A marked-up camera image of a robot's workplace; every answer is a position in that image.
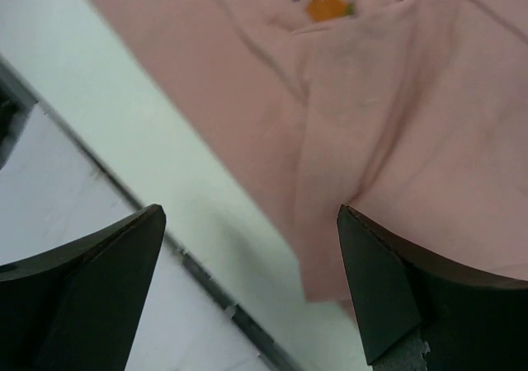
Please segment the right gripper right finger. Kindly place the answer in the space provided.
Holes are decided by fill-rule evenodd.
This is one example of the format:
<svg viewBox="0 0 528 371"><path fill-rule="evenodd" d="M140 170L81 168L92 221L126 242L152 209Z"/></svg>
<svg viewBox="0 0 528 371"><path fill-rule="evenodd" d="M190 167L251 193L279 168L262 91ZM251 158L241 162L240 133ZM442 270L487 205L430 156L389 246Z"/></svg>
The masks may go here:
<svg viewBox="0 0 528 371"><path fill-rule="evenodd" d="M375 370L524 370L527 283L468 267L342 206L337 229Z"/></svg>

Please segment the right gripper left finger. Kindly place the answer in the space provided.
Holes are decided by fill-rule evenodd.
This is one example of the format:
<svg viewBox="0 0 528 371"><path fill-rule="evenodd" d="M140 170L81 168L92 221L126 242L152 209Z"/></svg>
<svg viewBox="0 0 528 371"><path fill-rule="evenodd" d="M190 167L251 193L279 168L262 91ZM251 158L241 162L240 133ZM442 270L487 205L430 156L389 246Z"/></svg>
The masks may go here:
<svg viewBox="0 0 528 371"><path fill-rule="evenodd" d="M3 370L123 370L162 247L158 204L1 267Z"/></svg>

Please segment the pink printed t shirt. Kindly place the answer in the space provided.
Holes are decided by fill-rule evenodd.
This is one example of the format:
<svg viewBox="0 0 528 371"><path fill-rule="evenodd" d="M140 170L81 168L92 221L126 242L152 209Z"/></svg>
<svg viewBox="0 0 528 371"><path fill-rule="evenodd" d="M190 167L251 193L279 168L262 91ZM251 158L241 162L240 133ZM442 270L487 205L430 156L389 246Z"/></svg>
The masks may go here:
<svg viewBox="0 0 528 371"><path fill-rule="evenodd" d="M348 206L418 265L527 286L527 0L90 0L284 236L350 297Z"/></svg>

